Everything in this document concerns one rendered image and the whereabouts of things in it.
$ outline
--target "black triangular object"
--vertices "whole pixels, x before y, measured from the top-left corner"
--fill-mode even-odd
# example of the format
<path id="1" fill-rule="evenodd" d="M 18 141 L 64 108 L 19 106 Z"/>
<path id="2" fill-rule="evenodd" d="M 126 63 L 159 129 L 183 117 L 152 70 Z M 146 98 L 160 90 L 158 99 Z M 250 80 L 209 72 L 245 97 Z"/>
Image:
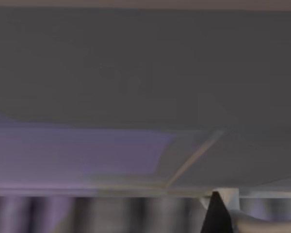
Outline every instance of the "black triangular object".
<path id="1" fill-rule="evenodd" d="M 201 233 L 233 233 L 232 219 L 218 192 L 213 192 Z"/>

